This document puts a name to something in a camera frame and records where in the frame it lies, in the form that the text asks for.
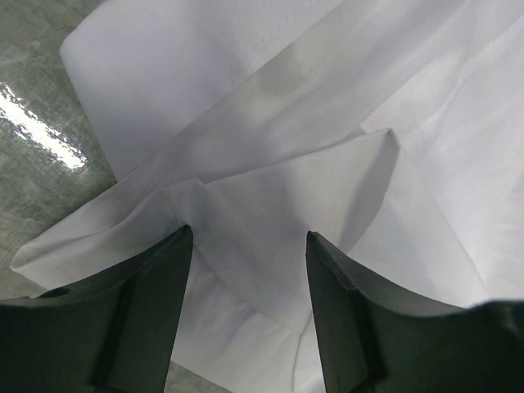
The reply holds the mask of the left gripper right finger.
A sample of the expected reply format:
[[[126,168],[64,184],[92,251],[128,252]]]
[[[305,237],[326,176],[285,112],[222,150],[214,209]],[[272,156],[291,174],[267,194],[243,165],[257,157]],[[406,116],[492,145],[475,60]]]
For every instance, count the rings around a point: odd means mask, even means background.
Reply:
[[[432,300],[316,232],[306,268],[327,391],[522,391],[522,302],[463,309]]]

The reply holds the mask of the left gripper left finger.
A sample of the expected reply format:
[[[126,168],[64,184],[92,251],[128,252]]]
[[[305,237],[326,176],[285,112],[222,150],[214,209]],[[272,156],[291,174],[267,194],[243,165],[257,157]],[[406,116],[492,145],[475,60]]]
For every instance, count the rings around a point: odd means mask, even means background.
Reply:
[[[2,391],[163,391],[192,243],[182,227],[91,277],[3,300]]]

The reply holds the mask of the white long sleeve shirt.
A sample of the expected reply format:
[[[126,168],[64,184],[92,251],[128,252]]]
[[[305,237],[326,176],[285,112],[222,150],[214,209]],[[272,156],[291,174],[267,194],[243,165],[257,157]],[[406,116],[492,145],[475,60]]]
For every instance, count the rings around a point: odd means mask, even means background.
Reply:
[[[116,177],[14,256],[52,289],[184,224],[173,361],[320,392],[308,231],[468,307],[523,297],[520,1],[107,1],[60,49]]]

